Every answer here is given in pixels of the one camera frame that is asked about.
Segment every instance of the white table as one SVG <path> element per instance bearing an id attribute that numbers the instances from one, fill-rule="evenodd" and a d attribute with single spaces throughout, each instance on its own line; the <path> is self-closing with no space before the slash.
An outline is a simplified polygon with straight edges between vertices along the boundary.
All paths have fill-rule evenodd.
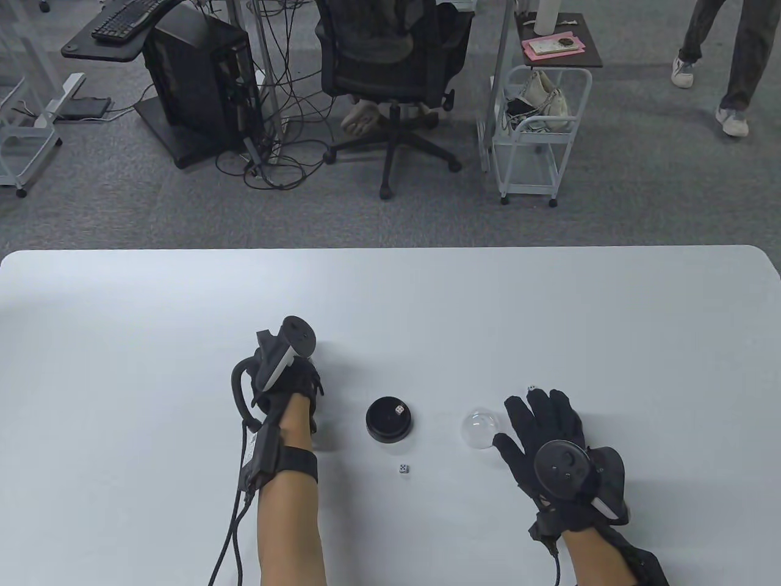
<path id="1" fill-rule="evenodd" d="M 319 338 L 332 586 L 552 584 L 532 503 L 459 436 L 529 384 L 569 393 L 590 443 L 620 451 L 625 533 L 671 584 L 775 583 L 781 284 L 751 247 L 13 254 L 0 582 L 205 584 L 237 479 L 229 373 L 291 313 Z M 385 446 L 364 412 L 389 394 L 415 429 Z"/>

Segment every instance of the computer tower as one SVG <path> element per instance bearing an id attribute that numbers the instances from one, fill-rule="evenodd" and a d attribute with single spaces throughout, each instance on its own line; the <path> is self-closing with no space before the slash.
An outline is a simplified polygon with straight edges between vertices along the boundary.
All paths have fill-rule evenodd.
<path id="1" fill-rule="evenodd" d="M 217 151 L 260 142 L 260 97 L 246 31 L 186 5 L 166 14 L 144 58 L 172 126 L 208 137 Z"/>

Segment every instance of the shoe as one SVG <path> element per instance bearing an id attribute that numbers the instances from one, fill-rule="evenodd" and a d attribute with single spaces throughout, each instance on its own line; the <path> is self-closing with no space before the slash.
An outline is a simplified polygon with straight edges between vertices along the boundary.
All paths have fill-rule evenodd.
<path id="1" fill-rule="evenodd" d="M 681 61 L 678 57 L 672 62 L 672 82 L 687 90 L 694 85 L 694 64 Z"/>
<path id="2" fill-rule="evenodd" d="M 729 136 L 736 138 L 748 136 L 746 113 L 740 110 L 717 108 L 716 119 L 722 125 L 722 130 Z"/>

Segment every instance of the pant leg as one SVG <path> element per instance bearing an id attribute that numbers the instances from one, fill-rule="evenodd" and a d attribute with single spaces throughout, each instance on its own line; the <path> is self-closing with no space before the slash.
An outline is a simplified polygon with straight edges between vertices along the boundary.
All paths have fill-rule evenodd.
<path id="1" fill-rule="evenodd" d="M 744 0 L 722 108 L 748 108 L 770 59 L 780 16 L 781 0 Z"/>
<path id="2" fill-rule="evenodd" d="M 689 21 L 689 30 L 683 39 L 683 47 L 678 58 L 687 63 L 695 63 L 702 59 L 701 46 L 711 32 L 713 21 L 726 0 L 697 0 L 694 13 Z"/>

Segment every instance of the wrist strap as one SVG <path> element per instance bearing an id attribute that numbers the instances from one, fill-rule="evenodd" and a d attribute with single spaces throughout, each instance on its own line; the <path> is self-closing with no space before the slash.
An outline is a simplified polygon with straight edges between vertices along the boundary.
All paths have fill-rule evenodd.
<path id="1" fill-rule="evenodd" d="M 283 445 L 280 449 L 280 459 L 276 463 L 276 472 L 284 470 L 308 474 L 317 482 L 317 456 L 309 450 Z"/>

